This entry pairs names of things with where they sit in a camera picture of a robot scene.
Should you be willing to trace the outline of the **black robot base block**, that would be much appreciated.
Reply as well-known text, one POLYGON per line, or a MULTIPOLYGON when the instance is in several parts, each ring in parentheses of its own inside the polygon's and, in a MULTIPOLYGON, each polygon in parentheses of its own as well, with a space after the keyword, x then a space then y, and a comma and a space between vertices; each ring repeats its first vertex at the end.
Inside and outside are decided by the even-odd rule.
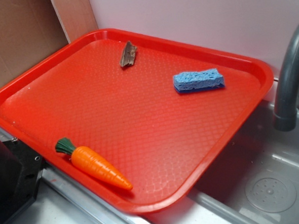
POLYGON ((0 140, 0 224, 10 223, 37 198, 42 156, 24 142, 0 140))

